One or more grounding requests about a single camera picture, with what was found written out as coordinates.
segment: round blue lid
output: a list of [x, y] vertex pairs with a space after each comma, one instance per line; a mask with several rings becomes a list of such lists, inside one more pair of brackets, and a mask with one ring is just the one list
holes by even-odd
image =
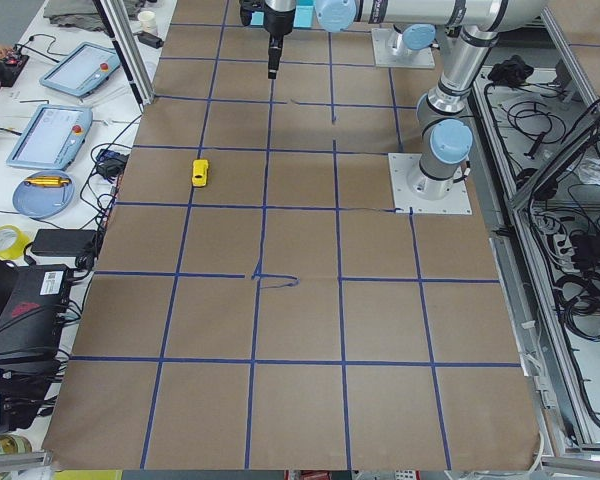
[[[60, 177], [69, 183], [60, 187], [43, 187], [27, 182], [29, 178]], [[71, 177], [61, 170], [44, 170], [29, 175], [13, 192], [13, 206], [21, 214], [35, 219], [55, 215], [66, 208], [75, 193]]]
[[431, 132], [431, 150], [444, 163], [453, 165], [465, 159], [473, 145], [473, 133], [460, 120], [448, 119]]
[[422, 50], [436, 39], [436, 27], [428, 23], [416, 23], [402, 34], [402, 41], [409, 50]]
[[316, 0], [314, 8], [322, 28], [332, 33], [349, 27], [358, 12], [355, 0]]

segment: gray floor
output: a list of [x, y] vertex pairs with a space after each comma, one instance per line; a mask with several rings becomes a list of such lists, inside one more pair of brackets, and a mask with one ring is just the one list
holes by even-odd
[[27, 29], [44, 0], [0, 0], [0, 43], [13, 44]]

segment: white cup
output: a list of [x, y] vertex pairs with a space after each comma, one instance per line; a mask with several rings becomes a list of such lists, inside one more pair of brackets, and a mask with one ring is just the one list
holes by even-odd
[[156, 14], [150, 10], [143, 10], [138, 13], [138, 20], [143, 32], [152, 35], [158, 35], [158, 25], [156, 24]]

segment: white mounting plate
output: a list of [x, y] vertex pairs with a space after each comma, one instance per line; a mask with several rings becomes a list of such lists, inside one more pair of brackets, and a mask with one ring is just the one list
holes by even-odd
[[374, 28], [371, 30], [376, 67], [420, 69], [433, 69], [436, 67], [430, 48], [424, 48], [417, 52], [409, 51], [398, 57], [392, 55], [387, 46], [392, 32], [393, 29], [391, 28]]
[[[454, 183], [449, 194], [442, 200], [425, 200], [413, 193], [407, 185], [407, 173], [417, 164], [422, 155], [419, 153], [390, 153], [389, 168], [391, 171], [391, 187], [393, 188], [393, 204], [397, 213], [433, 213], [439, 215], [471, 215], [471, 203], [464, 182]], [[458, 168], [456, 177], [462, 172]]]

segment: bottle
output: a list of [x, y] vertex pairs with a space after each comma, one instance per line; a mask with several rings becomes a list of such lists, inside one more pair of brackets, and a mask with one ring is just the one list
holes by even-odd
[[[0, 455], [30, 452], [31, 443], [20, 435], [0, 435]], [[0, 480], [11, 480], [11, 473], [0, 473]]]

